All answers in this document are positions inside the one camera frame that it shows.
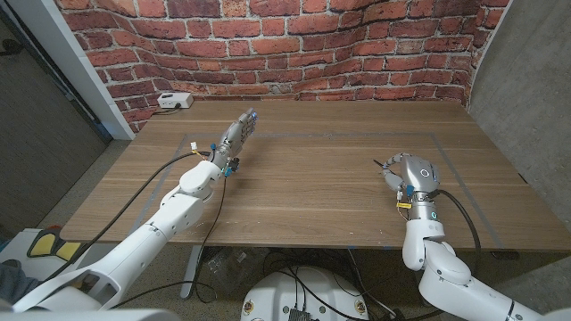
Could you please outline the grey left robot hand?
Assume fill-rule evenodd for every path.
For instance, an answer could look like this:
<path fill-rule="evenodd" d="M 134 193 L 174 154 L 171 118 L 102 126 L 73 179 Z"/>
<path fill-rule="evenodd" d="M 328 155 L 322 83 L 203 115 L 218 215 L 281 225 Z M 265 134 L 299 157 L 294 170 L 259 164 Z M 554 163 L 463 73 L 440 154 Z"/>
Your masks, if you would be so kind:
<path fill-rule="evenodd" d="M 234 121 L 222 135 L 209 161 L 217 165 L 222 171 L 226 170 L 229 162 L 242 150 L 243 144 L 255 130 L 257 113 L 250 108 Z"/>

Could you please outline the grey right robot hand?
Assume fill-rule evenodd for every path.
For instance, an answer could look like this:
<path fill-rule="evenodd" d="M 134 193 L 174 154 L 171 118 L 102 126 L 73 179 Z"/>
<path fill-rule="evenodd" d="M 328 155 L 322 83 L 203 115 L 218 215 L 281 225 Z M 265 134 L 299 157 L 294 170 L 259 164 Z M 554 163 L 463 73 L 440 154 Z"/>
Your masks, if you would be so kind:
<path fill-rule="evenodd" d="M 434 203 L 440 184 L 439 170 L 430 161 L 408 153 L 398 153 L 381 164 L 382 175 L 396 192 L 396 207 L 405 209 L 407 220 L 437 220 Z"/>

